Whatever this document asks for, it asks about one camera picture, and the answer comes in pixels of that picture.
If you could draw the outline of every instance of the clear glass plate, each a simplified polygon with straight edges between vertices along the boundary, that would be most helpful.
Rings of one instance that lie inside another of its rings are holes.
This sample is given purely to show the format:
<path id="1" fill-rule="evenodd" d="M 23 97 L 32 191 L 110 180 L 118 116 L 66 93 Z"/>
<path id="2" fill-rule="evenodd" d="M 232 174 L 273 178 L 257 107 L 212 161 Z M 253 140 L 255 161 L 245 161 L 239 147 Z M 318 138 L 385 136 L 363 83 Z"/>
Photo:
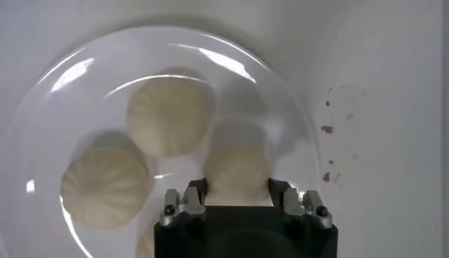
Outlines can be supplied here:
<path id="1" fill-rule="evenodd" d="M 207 82 L 213 123 L 187 156 L 147 158 L 152 190 L 138 216 L 113 231 L 72 222 L 60 178 L 86 147 L 125 144 L 130 94 L 147 79 L 184 76 Z M 6 257 L 134 257 L 155 222 L 166 189 L 183 192 L 202 177 L 214 144 L 262 147 L 273 177 L 298 191 L 318 187 L 318 156 L 289 86 L 263 62 L 217 36 L 177 27 L 138 27 L 91 41 L 53 65 L 22 100 L 1 141 L 0 250 Z"/>

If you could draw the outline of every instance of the screw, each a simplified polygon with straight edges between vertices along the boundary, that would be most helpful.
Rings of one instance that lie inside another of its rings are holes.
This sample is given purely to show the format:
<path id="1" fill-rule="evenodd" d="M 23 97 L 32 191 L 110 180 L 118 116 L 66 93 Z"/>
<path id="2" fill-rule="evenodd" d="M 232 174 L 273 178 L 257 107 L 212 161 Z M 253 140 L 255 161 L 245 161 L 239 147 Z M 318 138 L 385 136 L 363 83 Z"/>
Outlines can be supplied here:
<path id="1" fill-rule="evenodd" d="M 328 215 L 328 209 L 320 205 L 316 208 L 316 214 L 320 217 L 325 217 Z"/>
<path id="2" fill-rule="evenodd" d="M 167 205 L 164 209 L 163 209 L 163 213 L 166 216 L 171 216 L 174 215 L 176 212 L 176 208 L 173 204 Z"/>

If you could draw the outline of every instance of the steamed bun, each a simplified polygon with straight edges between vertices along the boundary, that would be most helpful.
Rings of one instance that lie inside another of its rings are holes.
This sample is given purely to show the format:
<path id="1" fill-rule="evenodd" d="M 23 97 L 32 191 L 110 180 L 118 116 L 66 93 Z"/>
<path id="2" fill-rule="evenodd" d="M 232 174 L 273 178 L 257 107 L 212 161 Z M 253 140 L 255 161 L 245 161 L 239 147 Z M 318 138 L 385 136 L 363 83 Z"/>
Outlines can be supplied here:
<path id="1" fill-rule="evenodd" d="M 269 195 L 269 165 L 250 147 L 212 150 L 204 164 L 204 176 L 209 188 L 206 204 L 256 205 Z"/>
<path id="2" fill-rule="evenodd" d="M 114 229 L 129 222 L 147 199 L 148 174 L 134 156 L 116 149 L 91 149 L 62 176 L 64 208 L 91 229 Z"/>
<path id="3" fill-rule="evenodd" d="M 135 258 L 153 258 L 154 257 L 154 230 L 153 225 L 150 225 L 147 231 L 139 240 L 137 249 L 135 251 Z"/>
<path id="4" fill-rule="evenodd" d="M 128 103 L 128 132 L 147 155 L 181 156 L 205 137 L 209 114 L 189 79 L 152 79 L 136 90 Z"/>

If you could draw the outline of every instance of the dumpling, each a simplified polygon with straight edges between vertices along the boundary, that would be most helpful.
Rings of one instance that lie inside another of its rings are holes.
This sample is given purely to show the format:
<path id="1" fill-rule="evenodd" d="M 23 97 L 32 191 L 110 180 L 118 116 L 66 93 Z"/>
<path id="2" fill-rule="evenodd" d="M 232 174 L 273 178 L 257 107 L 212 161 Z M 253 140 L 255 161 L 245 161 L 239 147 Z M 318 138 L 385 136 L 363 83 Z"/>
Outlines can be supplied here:
<path id="1" fill-rule="evenodd" d="M 116 149 L 91 149 L 62 176 L 62 204 L 72 219 L 91 229 L 114 229 L 142 208 L 148 173 L 137 158 Z"/>
<path id="2" fill-rule="evenodd" d="M 208 205 L 263 203 L 269 195 L 269 165 L 259 151 L 250 147 L 212 150 L 204 164 L 204 176 L 209 188 Z"/>
<path id="3" fill-rule="evenodd" d="M 153 258 L 154 257 L 154 237 L 153 225 L 150 225 L 147 231 L 139 240 L 135 251 L 135 258 Z"/>
<path id="4" fill-rule="evenodd" d="M 209 114 L 192 80 L 152 79 L 128 103 L 128 132 L 134 143 L 155 157 L 191 152 L 206 136 Z"/>

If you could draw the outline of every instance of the white table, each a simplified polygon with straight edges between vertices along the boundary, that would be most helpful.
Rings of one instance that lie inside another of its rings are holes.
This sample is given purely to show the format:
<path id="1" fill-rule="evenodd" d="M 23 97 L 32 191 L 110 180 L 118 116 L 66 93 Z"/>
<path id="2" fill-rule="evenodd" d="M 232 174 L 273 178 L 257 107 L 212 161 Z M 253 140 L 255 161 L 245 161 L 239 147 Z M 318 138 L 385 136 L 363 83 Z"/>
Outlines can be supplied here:
<path id="1" fill-rule="evenodd" d="M 330 173 L 320 191 L 340 257 L 442 257 L 441 3 L 2 0 L 0 133 L 46 68 L 81 43 L 138 25 L 202 29 L 296 86 L 316 127 L 320 177 Z"/>

